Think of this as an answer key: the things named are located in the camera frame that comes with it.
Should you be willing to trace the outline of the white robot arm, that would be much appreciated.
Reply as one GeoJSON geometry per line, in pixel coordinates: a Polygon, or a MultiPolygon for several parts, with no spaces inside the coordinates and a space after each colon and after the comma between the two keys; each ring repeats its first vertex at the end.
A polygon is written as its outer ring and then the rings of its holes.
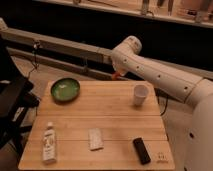
{"type": "Polygon", "coordinates": [[[142,77],[193,109],[184,171],[213,171],[213,81],[139,55],[141,41],[126,37],[111,51],[113,68],[142,77]]]}

